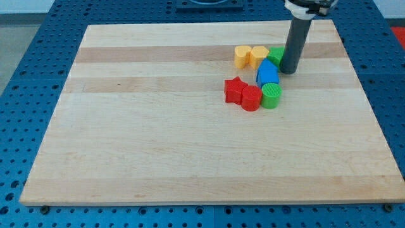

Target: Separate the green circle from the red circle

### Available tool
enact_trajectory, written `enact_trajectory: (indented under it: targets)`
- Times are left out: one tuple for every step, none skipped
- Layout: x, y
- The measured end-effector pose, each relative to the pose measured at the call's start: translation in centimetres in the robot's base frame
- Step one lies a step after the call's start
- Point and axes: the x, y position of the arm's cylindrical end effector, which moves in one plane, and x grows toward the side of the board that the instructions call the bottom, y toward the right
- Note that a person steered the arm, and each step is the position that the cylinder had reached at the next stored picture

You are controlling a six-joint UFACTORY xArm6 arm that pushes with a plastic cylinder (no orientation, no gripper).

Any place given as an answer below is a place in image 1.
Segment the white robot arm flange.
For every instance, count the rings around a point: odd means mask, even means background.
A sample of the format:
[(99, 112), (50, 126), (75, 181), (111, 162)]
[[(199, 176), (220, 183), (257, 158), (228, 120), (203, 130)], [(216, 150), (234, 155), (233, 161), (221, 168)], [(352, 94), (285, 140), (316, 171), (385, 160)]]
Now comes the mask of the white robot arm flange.
[(284, 6), (295, 18), (312, 20), (315, 16), (327, 16), (338, 0), (285, 0)]

